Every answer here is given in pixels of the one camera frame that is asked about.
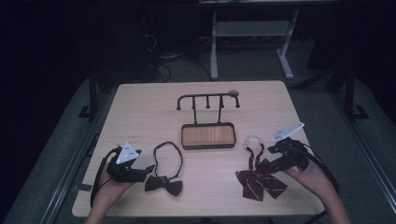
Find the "bow tie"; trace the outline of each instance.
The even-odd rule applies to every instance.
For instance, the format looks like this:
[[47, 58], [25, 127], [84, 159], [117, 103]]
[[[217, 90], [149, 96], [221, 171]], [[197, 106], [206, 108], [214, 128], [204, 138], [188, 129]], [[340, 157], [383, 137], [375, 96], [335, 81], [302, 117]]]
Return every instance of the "bow tie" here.
[[166, 176], [154, 177], [151, 175], [146, 181], [145, 191], [152, 191], [159, 188], [164, 188], [173, 196], [177, 197], [183, 188], [183, 182], [181, 180], [170, 182]]
[[[166, 144], [172, 145], [177, 151], [178, 155], [180, 156], [180, 167], [178, 167], [177, 173], [170, 178], [168, 178], [166, 175], [164, 176], [157, 175], [157, 168], [158, 168], [157, 150]], [[183, 188], [183, 182], [181, 182], [181, 180], [170, 182], [170, 180], [178, 177], [178, 174], [180, 173], [181, 170], [181, 166], [183, 165], [183, 156], [181, 155], [180, 149], [173, 142], [164, 142], [162, 144], [159, 144], [154, 148], [154, 160], [156, 164], [154, 171], [155, 176], [151, 175], [148, 178], [148, 180], [146, 181], [145, 191], [152, 191], [155, 189], [164, 188], [173, 196], [177, 197], [177, 195], [181, 192]]]
[[269, 175], [268, 172], [260, 166], [260, 156], [264, 151], [264, 145], [261, 144], [261, 146], [262, 151], [256, 157], [256, 170], [253, 171], [253, 150], [247, 147], [247, 150], [250, 152], [249, 170], [236, 172], [236, 177], [244, 187], [244, 198], [262, 202], [264, 190], [276, 199], [286, 189], [287, 185], [274, 176]]

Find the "wooden table top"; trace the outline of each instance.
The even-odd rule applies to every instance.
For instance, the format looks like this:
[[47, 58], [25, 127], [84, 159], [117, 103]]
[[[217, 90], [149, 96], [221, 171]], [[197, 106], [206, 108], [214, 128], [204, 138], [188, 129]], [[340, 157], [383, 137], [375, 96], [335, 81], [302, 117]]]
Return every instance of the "wooden table top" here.
[[[184, 150], [181, 145], [181, 126], [194, 122], [191, 100], [177, 99], [184, 94], [239, 92], [240, 108], [235, 108], [232, 97], [224, 97], [222, 122], [235, 127], [234, 148]], [[211, 108], [205, 108], [205, 97], [196, 99], [198, 123], [218, 120], [218, 100], [210, 99]], [[164, 84], [124, 84], [119, 86], [109, 110], [104, 128], [92, 155], [82, 184], [93, 185], [102, 158], [117, 146], [129, 141], [142, 153], [132, 168], [144, 169], [155, 164], [153, 149], [160, 143], [172, 141], [183, 155], [179, 178], [183, 190], [177, 197], [165, 189], [145, 192], [144, 183], [128, 189], [107, 212], [118, 217], [227, 217], [227, 216], [290, 216], [314, 215], [323, 210], [320, 200], [296, 181], [281, 172], [275, 177], [288, 185], [273, 199], [266, 191], [263, 202], [242, 197], [243, 187], [235, 172], [248, 169], [249, 152], [243, 148], [248, 134], [262, 136], [266, 148], [279, 128], [300, 122], [289, 93], [281, 81], [198, 82]], [[293, 139], [308, 144], [304, 130]], [[257, 141], [249, 145], [255, 155], [260, 152]], [[263, 158], [274, 160], [278, 155], [264, 151]], [[157, 151], [158, 175], [173, 176], [180, 158], [172, 146]], [[80, 190], [73, 206], [73, 214], [86, 217], [91, 211], [88, 191]]]

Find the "hand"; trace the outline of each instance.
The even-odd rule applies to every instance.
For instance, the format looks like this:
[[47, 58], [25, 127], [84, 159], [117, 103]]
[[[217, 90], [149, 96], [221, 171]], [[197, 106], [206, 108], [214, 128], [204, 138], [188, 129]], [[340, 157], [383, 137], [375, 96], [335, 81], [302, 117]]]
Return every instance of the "hand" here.
[[107, 172], [108, 163], [105, 165], [99, 179], [92, 210], [88, 215], [86, 223], [101, 223], [105, 218], [107, 210], [129, 189], [134, 183], [117, 183], [111, 179]]
[[324, 172], [311, 160], [304, 171], [295, 171], [293, 169], [285, 170], [285, 173], [294, 178], [306, 189], [317, 195], [320, 199], [327, 194], [336, 194], [332, 182]]
[[314, 162], [309, 161], [304, 171], [285, 170], [306, 189], [317, 195], [322, 201], [326, 213], [332, 224], [349, 224], [350, 219], [341, 198], [338, 196], [332, 182]]

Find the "table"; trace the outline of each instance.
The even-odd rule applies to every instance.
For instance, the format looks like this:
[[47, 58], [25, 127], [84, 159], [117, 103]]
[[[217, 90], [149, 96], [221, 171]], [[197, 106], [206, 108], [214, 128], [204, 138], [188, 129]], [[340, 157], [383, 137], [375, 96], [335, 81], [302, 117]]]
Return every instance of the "table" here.
[[[177, 99], [184, 94], [239, 91], [240, 108], [232, 97], [224, 97], [222, 122], [235, 126], [234, 148], [184, 150], [180, 143], [181, 126], [193, 123], [191, 101]], [[205, 108], [205, 98], [196, 99], [198, 123], [217, 121], [217, 103]], [[155, 164], [153, 149], [165, 141], [180, 147], [183, 167], [179, 178], [183, 190], [174, 197], [164, 189], [144, 191], [144, 183], [133, 185], [110, 208], [107, 215], [117, 217], [233, 217], [233, 216], [290, 216], [314, 215], [323, 210], [320, 200], [283, 173], [275, 176], [288, 188], [273, 199], [264, 192], [263, 202], [242, 197], [242, 186], [235, 172], [248, 169], [249, 152], [243, 149], [248, 134], [263, 137], [266, 147], [276, 129], [299, 123], [288, 91], [281, 81], [199, 82], [166, 84], [124, 84], [119, 86], [99, 137], [92, 160], [82, 181], [92, 185], [101, 159], [110, 149], [125, 141], [141, 149], [142, 154], [133, 165], [144, 169]], [[292, 136], [308, 144], [304, 130]], [[260, 147], [254, 140], [249, 145], [255, 155]], [[265, 150], [262, 158], [277, 158]], [[172, 176], [179, 166], [179, 156], [171, 147], [157, 151], [161, 165], [158, 175]], [[80, 190], [73, 206], [73, 214], [86, 217], [90, 208], [90, 193]]]
[[[325, 0], [322, 2], [336, 2], [339, 0]], [[257, 3], [309, 3], [312, 0], [200, 0], [201, 4], [228, 4], [228, 3], [240, 3], [240, 4], [257, 4]], [[216, 37], [217, 36], [284, 36], [285, 40], [282, 46], [276, 50], [277, 57], [282, 66], [283, 72], [286, 78], [293, 79], [294, 74], [292, 73], [289, 62], [286, 58], [286, 52], [289, 47], [291, 36], [294, 31], [299, 9], [294, 9], [289, 20], [285, 21], [218, 21], [217, 11], [213, 12], [212, 22], [212, 49], [210, 54], [210, 78], [218, 79], [218, 62], [216, 53]]]

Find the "floor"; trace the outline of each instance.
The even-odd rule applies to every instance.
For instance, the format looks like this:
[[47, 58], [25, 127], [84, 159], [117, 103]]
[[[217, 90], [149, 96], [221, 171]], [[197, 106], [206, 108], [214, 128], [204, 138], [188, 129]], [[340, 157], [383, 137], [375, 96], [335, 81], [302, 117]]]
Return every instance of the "floor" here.
[[[249, 46], [218, 56], [219, 80], [282, 80], [290, 87], [319, 71], [305, 69], [313, 42], [293, 41], [287, 54], [295, 78], [286, 79], [276, 57], [275, 42]], [[164, 60], [161, 76], [153, 82], [198, 82], [209, 78], [209, 52], [199, 57], [180, 56]], [[344, 89], [329, 93], [325, 77], [303, 90], [290, 90], [310, 145], [334, 173], [341, 197], [353, 223], [396, 223], [395, 210], [384, 193], [383, 180], [396, 185], [396, 128], [376, 104], [370, 90], [358, 80], [355, 105], [362, 105], [369, 119], [351, 122], [343, 111]], [[85, 175], [94, 150], [94, 142], [106, 120], [116, 89], [110, 94], [98, 92], [98, 113], [94, 120], [78, 118], [89, 104], [88, 81], [71, 99], [69, 106], [49, 139], [35, 169], [8, 214], [6, 223], [83, 223], [83, 217], [71, 213], [78, 186]], [[385, 177], [376, 177], [375, 160]], [[272, 217], [276, 224], [304, 223], [309, 217]], [[214, 217], [211, 223], [267, 223], [267, 217]], [[107, 217], [105, 223], [202, 223], [199, 217]], [[317, 223], [328, 223], [326, 217]]]

